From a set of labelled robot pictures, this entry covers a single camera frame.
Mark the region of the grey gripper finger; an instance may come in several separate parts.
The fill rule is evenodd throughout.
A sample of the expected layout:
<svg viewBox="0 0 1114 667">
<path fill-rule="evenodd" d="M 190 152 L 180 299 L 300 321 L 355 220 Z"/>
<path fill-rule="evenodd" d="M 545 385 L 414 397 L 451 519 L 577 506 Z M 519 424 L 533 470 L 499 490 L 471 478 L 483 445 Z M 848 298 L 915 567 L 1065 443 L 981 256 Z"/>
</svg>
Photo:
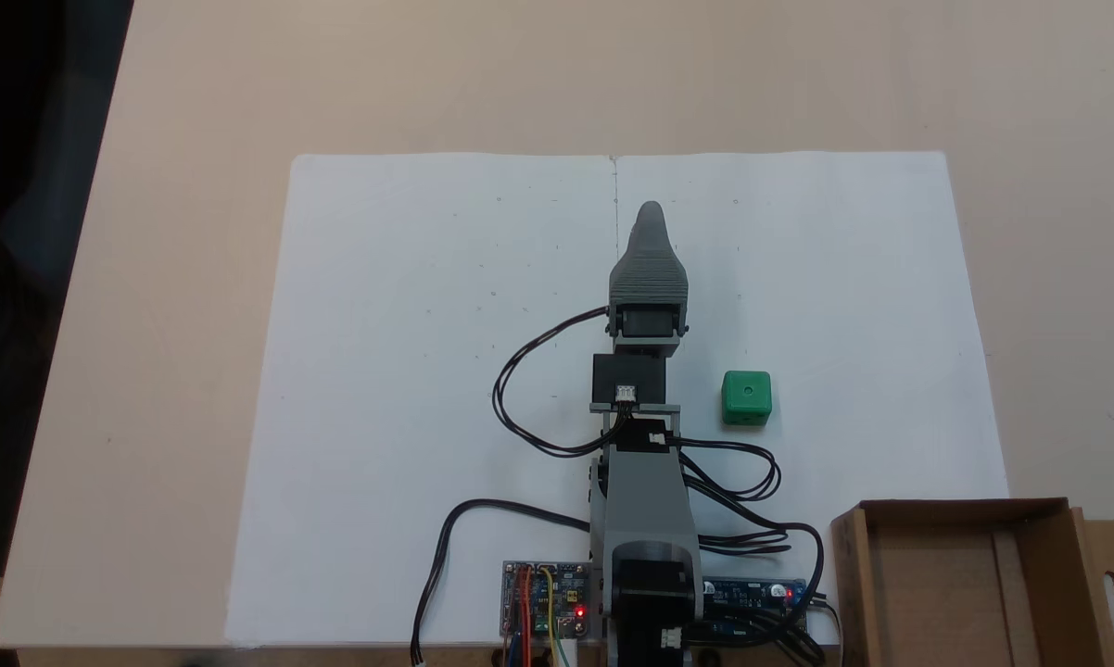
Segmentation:
<svg viewBox="0 0 1114 667">
<path fill-rule="evenodd" d="M 688 301 L 688 275 L 671 244 L 658 202 L 643 203 L 627 248 L 610 271 L 610 305 L 673 305 Z"/>
</svg>

